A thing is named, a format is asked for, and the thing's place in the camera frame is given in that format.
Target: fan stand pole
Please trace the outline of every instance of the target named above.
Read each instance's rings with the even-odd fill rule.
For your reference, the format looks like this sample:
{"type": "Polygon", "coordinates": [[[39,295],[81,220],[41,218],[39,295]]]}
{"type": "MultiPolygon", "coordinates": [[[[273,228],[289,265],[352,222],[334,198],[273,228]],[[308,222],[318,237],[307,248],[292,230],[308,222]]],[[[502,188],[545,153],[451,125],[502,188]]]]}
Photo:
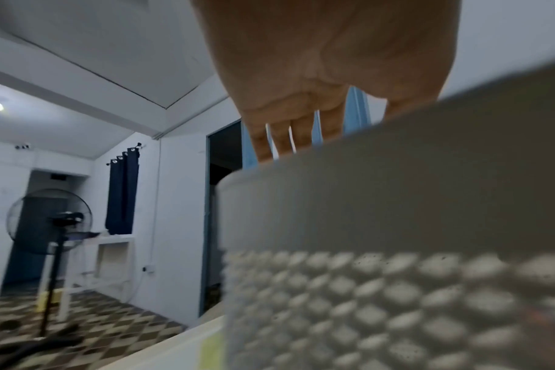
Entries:
{"type": "Polygon", "coordinates": [[[40,337],[46,336],[46,328],[48,326],[48,319],[52,308],[52,298],[54,297],[54,290],[58,282],[58,271],[60,269],[60,261],[62,260],[62,253],[64,252],[64,243],[66,242],[65,232],[63,228],[59,229],[56,250],[54,251],[54,261],[52,261],[52,269],[50,271],[50,281],[48,282],[48,295],[46,297],[46,308],[44,309],[44,317],[41,320],[40,337]]]}

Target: white ceiling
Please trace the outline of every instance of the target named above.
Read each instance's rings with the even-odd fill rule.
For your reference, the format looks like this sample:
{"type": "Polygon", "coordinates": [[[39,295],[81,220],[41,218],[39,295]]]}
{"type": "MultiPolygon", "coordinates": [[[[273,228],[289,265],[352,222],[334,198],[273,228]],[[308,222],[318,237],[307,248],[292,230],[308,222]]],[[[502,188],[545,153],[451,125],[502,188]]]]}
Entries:
{"type": "Polygon", "coordinates": [[[214,73],[189,0],[0,0],[0,26],[165,108],[214,73]]]}
{"type": "Polygon", "coordinates": [[[0,85],[0,140],[96,158],[133,131],[0,85]]]}

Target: wall socket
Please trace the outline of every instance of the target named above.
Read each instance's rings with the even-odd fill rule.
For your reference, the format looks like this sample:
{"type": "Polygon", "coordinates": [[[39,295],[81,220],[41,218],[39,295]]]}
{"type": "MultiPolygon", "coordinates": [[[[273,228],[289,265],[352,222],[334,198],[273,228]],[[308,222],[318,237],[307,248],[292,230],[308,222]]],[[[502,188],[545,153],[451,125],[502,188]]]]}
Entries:
{"type": "Polygon", "coordinates": [[[145,265],[142,269],[143,272],[147,272],[148,274],[154,274],[156,272],[155,265],[145,265]]]}

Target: checkered floor tile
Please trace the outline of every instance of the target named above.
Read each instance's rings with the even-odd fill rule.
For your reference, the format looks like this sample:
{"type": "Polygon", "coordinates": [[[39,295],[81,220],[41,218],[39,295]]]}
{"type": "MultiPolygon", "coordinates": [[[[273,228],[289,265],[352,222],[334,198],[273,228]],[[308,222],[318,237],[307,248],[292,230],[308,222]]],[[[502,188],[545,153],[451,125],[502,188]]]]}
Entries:
{"type": "MultiPolygon", "coordinates": [[[[34,312],[35,287],[20,289],[0,297],[0,322],[19,320],[21,327],[0,332],[0,344],[29,340],[38,336],[41,314],[34,312]]],[[[47,351],[31,356],[15,369],[95,370],[122,357],[152,346],[185,330],[185,327],[152,313],[95,292],[72,296],[68,324],[80,324],[84,342],[78,347],[47,351]]],[[[66,324],[52,314],[51,332],[66,324]]]]}

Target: door frame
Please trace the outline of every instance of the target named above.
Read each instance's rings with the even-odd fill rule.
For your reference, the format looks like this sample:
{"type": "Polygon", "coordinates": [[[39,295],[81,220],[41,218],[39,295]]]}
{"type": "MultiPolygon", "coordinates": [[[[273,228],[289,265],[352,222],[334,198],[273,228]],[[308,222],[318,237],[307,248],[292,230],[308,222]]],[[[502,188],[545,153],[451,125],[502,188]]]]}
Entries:
{"type": "Polygon", "coordinates": [[[198,307],[198,317],[204,314],[204,303],[206,298],[206,283],[209,275],[209,261],[210,261],[210,137],[219,131],[222,131],[234,124],[241,124],[241,118],[233,121],[222,128],[211,132],[206,135],[206,176],[204,183],[204,242],[202,246],[202,269],[200,280],[200,303],[198,307]]]}

